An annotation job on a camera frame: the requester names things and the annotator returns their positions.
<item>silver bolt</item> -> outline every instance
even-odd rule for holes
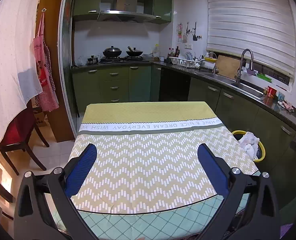
[[[266,178],[266,179],[267,179],[268,177],[270,177],[270,175],[269,175],[267,172],[265,172],[265,171],[262,173],[262,176],[263,176],[264,178]]]
[[[57,167],[56,169],[54,169],[54,173],[55,174],[60,174],[62,172],[62,168],[61,167]]]
[[[27,171],[24,176],[25,178],[29,178],[31,176],[31,171]]]
[[[232,168],[232,172],[234,173],[234,174],[240,174],[240,169],[238,169],[238,168]]]

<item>wooden chair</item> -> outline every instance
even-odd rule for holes
[[[17,175],[19,175],[16,167],[9,159],[6,152],[15,151],[15,150],[23,150],[24,152],[30,155],[30,157],[34,160],[34,162],[43,170],[47,170],[46,167],[37,159],[36,155],[30,149],[28,145],[29,138],[33,129],[36,130],[40,139],[43,141],[46,147],[49,147],[49,144],[43,137],[40,132],[36,119],[33,113],[33,108],[31,102],[27,104],[27,108],[21,111],[8,125],[6,133],[4,135],[3,140],[0,142],[0,152],[8,162],[8,164],[12,167]]]

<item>checkered apron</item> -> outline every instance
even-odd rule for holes
[[[43,88],[43,92],[36,96],[36,104],[43,111],[50,112],[57,109],[59,104],[55,93],[55,84],[51,76],[50,53],[44,39],[44,17],[45,14],[42,13],[38,33],[34,38],[35,59],[39,69],[39,81]]]

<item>window blind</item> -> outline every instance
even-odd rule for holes
[[[288,0],[208,0],[207,50],[241,56],[293,77],[295,31]]]

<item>wooden cutting board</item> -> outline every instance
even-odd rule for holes
[[[240,60],[219,56],[216,61],[216,68],[219,70],[219,75],[235,80],[235,75],[238,73]]]

